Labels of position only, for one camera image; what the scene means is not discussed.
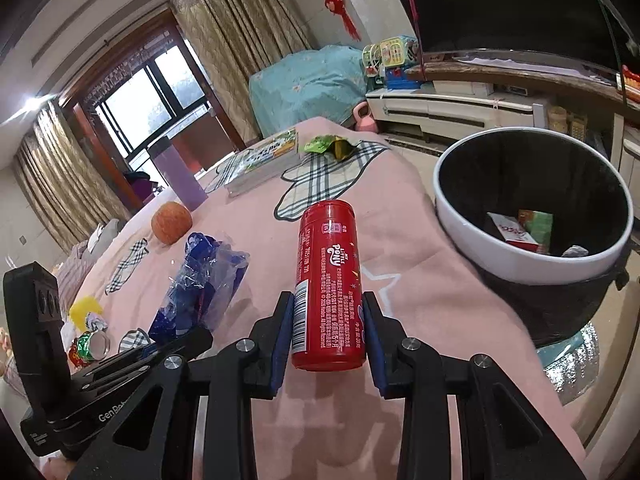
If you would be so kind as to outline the white tv cabinet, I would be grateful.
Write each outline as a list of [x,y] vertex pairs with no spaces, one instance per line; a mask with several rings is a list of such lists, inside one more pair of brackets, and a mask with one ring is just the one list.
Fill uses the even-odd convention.
[[427,136],[460,140],[479,131],[500,127],[548,126],[546,96],[456,96],[434,90],[378,89],[367,94],[373,118],[389,127],[419,129]]

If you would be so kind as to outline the colourful children's book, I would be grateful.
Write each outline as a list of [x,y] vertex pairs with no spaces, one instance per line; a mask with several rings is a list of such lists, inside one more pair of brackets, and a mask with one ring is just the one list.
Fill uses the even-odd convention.
[[224,173],[222,185],[231,197],[238,196],[271,178],[280,177],[299,162],[298,133],[291,128],[268,136],[237,154],[230,169]]

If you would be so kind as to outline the orange round fruit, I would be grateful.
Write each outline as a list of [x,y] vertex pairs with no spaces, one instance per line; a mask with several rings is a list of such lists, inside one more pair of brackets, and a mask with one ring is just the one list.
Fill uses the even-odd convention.
[[193,220],[190,211],[176,202],[164,203],[151,219],[154,236],[165,245],[172,245],[190,231]]

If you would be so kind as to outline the right beige curtain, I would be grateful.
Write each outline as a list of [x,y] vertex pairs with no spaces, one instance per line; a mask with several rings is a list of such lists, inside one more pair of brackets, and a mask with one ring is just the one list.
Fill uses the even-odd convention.
[[240,139],[257,141],[250,77],[311,48],[293,7],[288,0],[168,0],[168,6]]

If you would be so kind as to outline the wooden tv shelf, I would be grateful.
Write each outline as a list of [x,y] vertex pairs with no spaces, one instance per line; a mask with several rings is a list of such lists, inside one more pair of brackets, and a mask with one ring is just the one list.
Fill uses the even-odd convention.
[[627,122],[639,125],[639,104],[623,103],[623,97],[617,90],[602,82],[580,79],[573,76],[532,72],[531,70],[512,70],[484,65],[459,63],[456,61],[429,62],[416,65],[407,70],[410,80],[415,81],[476,81],[490,84],[518,86],[530,90],[572,96],[593,106],[604,108],[623,116]]

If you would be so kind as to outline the yellow spiky ball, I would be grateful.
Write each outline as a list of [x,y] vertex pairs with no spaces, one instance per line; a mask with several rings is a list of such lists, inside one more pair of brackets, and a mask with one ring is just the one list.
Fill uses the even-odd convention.
[[96,320],[103,318],[103,308],[93,296],[77,299],[68,311],[68,317],[81,332],[96,330]]

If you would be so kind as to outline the red cylindrical can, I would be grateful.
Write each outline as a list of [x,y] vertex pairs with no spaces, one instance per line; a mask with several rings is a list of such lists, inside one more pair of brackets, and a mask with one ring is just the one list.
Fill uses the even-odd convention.
[[344,200],[322,200],[300,219],[291,351],[307,372],[366,359],[356,218]]

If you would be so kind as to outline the pink pillow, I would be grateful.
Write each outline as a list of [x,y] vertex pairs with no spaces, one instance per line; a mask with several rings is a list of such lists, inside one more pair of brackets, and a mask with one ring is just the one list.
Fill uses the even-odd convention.
[[88,240],[76,244],[66,260],[55,270],[58,299],[63,310],[70,308],[88,273],[111,246],[121,227],[122,222],[118,219],[99,224]]

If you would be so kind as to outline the pink kettlebell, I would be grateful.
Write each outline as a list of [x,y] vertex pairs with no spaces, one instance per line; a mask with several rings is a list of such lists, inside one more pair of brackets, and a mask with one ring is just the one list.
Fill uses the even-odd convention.
[[367,101],[358,103],[352,109],[352,117],[355,121],[356,131],[370,131],[378,133],[378,125],[373,118],[369,103]]

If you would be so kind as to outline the purple tall bottle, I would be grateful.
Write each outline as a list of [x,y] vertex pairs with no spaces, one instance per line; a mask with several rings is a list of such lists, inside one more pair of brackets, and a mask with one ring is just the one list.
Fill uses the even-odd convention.
[[162,136],[149,146],[148,153],[156,169],[186,209],[193,212],[207,200],[204,188],[195,179],[194,173],[186,166],[167,136]]

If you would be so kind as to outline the blue crinkled plastic wrapper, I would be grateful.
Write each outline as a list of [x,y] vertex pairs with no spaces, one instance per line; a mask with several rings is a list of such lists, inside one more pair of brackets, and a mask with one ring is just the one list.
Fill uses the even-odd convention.
[[157,310],[149,335],[167,344],[195,327],[213,333],[231,304],[250,264],[247,252],[229,243],[192,232],[184,259]]

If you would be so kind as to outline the toy cash register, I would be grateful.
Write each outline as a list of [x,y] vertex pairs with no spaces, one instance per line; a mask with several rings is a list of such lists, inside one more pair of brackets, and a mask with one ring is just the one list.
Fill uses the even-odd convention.
[[378,44],[367,44],[361,53],[361,64],[367,90],[414,90],[420,82],[411,80],[407,70],[419,64],[418,40],[411,36],[395,36]]

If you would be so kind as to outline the green snack packet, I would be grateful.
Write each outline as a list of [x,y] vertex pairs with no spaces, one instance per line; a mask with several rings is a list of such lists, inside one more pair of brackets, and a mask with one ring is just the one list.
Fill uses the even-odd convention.
[[356,145],[342,136],[315,136],[307,142],[303,151],[308,154],[331,156],[337,162],[348,159],[356,152]]

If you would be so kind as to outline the green drink carton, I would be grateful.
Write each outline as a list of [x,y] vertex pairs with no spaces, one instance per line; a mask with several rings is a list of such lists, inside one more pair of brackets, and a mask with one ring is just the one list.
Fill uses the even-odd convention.
[[526,229],[538,244],[538,254],[548,255],[551,240],[553,216],[546,212],[520,209],[518,223]]

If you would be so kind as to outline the red white milk carton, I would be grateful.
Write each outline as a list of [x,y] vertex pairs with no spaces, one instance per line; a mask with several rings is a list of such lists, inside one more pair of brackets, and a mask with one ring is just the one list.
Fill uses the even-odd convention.
[[518,220],[503,214],[494,214],[493,212],[488,212],[487,215],[506,244],[528,252],[538,252],[539,244],[518,223]]

